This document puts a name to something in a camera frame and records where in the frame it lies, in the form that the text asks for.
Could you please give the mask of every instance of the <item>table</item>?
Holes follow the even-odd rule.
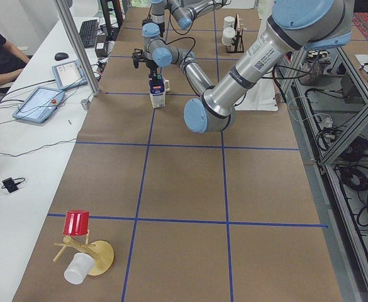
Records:
[[[87,19],[75,18],[77,28]],[[48,34],[11,90],[53,79],[51,66],[58,64],[53,58],[57,52],[69,54],[68,60],[76,59],[61,21]],[[86,52],[90,62],[96,63],[94,49],[88,48]],[[25,99],[35,87],[11,93],[5,99]],[[88,86],[82,86],[68,91],[66,97],[71,94],[65,105],[43,125],[18,121],[1,125],[0,152],[19,154],[75,138],[86,117],[80,101],[89,98],[91,91]],[[17,102],[6,102],[0,108],[14,103]],[[15,110],[15,107],[0,109],[0,123],[12,120]],[[11,301],[17,290],[73,147],[73,142],[61,143],[20,157],[0,155],[0,181],[8,177],[26,178],[22,189],[0,196],[0,302]]]
[[[241,56],[218,42],[235,12],[192,28],[214,82]],[[126,14],[14,301],[341,301],[286,106],[238,112],[223,133],[191,133],[182,112],[194,94],[171,67],[167,106],[152,109],[148,69],[131,59],[147,14]],[[259,19],[240,14],[249,47]],[[166,39],[178,38],[166,27]],[[116,252],[108,271],[79,286],[63,277],[75,250],[52,262],[65,213],[76,208],[90,211],[90,241]]]

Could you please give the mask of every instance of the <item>black box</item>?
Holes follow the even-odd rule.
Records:
[[[107,49],[108,49],[108,42],[106,35],[98,35],[96,41],[96,55],[97,58],[105,58],[107,57]]]

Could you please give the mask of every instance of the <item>white desk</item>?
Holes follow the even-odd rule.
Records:
[[[77,28],[88,19],[75,18]],[[61,21],[54,26],[12,89],[53,79],[51,66],[58,63],[54,60],[57,52],[69,54],[69,59],[63,62],[77,58]],[[93,48],[87,49],[87,54],[91,64],[97,62]],[[12,93],[7,98],[25,99],[35,87]],[[0,125],[0,152],[19,154],[75,138],[86,117],[80,101],[88,98],[91,91],[86,85],[77,91],[68,91],[66,97],[72,93],[65,106],[57,109],[43,125],[20,121]],[[15,110],[1,109],[0,123],[12,120]],[[0,181],[8,177],[27,179],[19,191],[0,196],[0,302],[11,301],[19,286],[73,147],[73,143],[64,143],[21,157],[0,155]]]

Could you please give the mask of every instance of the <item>white cable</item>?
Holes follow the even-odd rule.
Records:
[[[306,96],[298,96],[298,97],[296,97],[294,99],[291,99],[290,101],[287,102],[287,110],[289,111],[289,113],[290,113],[290,115],[291,115],[291,117],[293,118],[294,121],[300,123],[302,121],[309,120],[309,119],[313,118],[314,116],[319,116],[319,115],[325,115],[325,116],[329,116],[330,117],[330,115],[328,115],[326,113],[315,113],[314,115],[311,115],[309,118],[305,118],[303,120],[297,120],[296,117],[291,113],[290,104],[292,103],[292,101],[295,101],[295,100],[301,99],[301,98],[306,98],[307,99]]]

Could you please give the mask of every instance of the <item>tablet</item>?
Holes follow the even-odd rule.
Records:
[[[68,90],[87,84],[87,79],[79,60],[53,66],[52,71],[58,89]]]
[[[17,120],[43,123],[64,100],[65,91],[48,87],[37,87],[13,113]]]

